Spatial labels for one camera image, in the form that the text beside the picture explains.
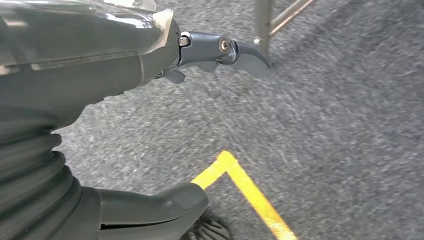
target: screw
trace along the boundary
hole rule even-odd
[[[189,44],[190,44],[190,40],[188,37],[181,36],[180,38],[178,38],[178,45],[180,47],[187,47]]]
[[[228,42],[228,39],[226,39],[225,37],[221,37],[219,39],[219,50],[223,54],[228,53],[228,51],[230,50],[230,43]]]

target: yellow tape line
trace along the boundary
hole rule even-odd
[[[287,226],[230,152],[221,152],[216,161],[191,182],[206,189],[224,173],[228,173],[229,177],[278,240],[297,240],[297,237],[290,230],[289,226]]]

